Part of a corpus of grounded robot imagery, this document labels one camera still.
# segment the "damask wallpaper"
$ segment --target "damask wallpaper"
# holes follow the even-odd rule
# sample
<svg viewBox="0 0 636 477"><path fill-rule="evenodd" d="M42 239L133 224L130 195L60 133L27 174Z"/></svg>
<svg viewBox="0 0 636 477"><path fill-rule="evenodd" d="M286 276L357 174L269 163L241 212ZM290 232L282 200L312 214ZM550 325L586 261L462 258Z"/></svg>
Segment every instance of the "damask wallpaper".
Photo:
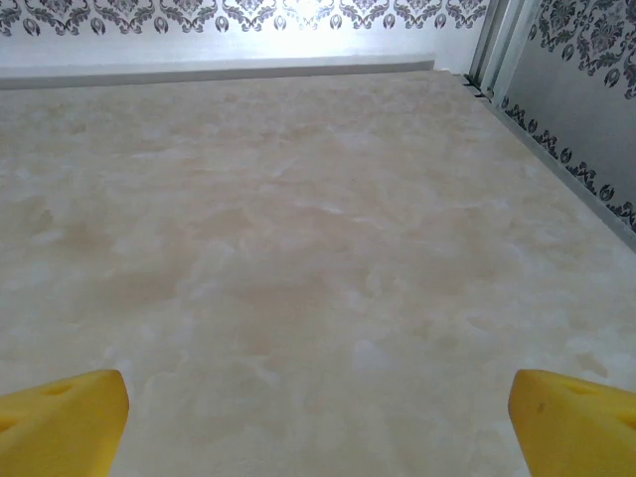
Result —
<svg viewBox="0 0 636 477"><path fill-rule="evenodd" d="M636 233L636 0L543 0L500 107Z"/></svg>
<svg viewBox="0 0 636 477"><path fill-rule="evenodd" d="M332 50L339 55L347 53L349 42L371 42L385 45L364 54L436 53L444 57L443 68L466 70L487 6L488 0L0 0L0 52L13 54L5 64L23 66L25 55L37 54L38 45L73 49L87 42L100 48L110 40L117 48L136 48L137 37L157 38L159 46L159 37L172 36L184 49L199 52L193 58L216 49L219 58L231 59L228 48L237 47L241 57L264 40L271 45L289 32L318 32L307 42L337 44ZM345 31L351 35L338 35ZM412 45L412 52L404 44ZM11 51L16 45L22 50ZM321 52L331 53L329 48ZM453 60L457 56L459 63Z"/></svg>
<svg viewBox="0 0 636 477"><path fill-rule="evenodd" d="M202 33L214 28L260 31L265 23L283 31L289 23L299 29L338 30L348 20L353 29L391 29L399 21L407 29L473 28L486 14L484 0L2 0L0 32L13 36L24 28L40 36L51 28L57 35L114 30L139 35L149 29L167 33Z"/></svg>

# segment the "yellow object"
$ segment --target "yellow object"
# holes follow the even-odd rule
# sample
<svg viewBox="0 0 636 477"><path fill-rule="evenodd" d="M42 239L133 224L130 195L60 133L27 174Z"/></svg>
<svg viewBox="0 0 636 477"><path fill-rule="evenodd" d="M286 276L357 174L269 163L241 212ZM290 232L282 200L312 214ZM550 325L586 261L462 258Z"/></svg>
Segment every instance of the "yellow object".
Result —
<svg viewBox="0 0 636 477"><path fill-rule="evenodd" d="M128 416L118 371L0 397L0 476L104 477Z"/></svg>
<svg viewBox="0 0 636 477"><path fill-rule="evenodd" d="M533 477L636 475L636 394L519 371L508 411Z"/></svg>

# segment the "white wall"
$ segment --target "white wall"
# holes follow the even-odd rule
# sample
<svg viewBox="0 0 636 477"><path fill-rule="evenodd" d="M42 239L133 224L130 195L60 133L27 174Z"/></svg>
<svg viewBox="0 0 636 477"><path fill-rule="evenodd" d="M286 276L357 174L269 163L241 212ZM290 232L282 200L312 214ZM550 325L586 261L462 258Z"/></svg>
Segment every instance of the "white wall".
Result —
<svg viewBox="0 0 636 477"><path fill-rule="evenodd" d="M487 1L0 0L0 76L369 56L466 73Z"/></svg>

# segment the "wallpaper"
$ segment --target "wallpaper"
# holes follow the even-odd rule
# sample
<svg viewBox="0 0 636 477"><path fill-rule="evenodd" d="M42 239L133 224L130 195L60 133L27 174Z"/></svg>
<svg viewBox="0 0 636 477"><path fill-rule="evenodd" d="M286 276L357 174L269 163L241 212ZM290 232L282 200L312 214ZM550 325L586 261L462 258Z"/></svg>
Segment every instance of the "wallpaper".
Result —
<svg viewBox="0 0 636 477"><path fill-rule="evenodd" d="M543 0L500 107L636 233L636 0Z"/></svg>
<svg viewBox="0 0 636 477"><path fill-rule="evenodd" d="M485 0L1 0L0 33L65 35L197 34L214 30L284 31L340 28L471 29Z"/></svg>

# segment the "beige marble tile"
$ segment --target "beige marble tile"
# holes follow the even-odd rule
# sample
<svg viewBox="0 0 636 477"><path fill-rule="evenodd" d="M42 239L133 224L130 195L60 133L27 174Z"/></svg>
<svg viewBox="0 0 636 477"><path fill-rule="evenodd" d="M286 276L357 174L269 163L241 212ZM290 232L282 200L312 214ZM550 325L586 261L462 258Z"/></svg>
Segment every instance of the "beige marble tile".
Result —
<svg viewBox="0 0 636 477"><path fill-rule="evenodd" d="M117 368L114 476L527 476L636 389L636 257L444 73L0 93L0 393Z"/></svg>

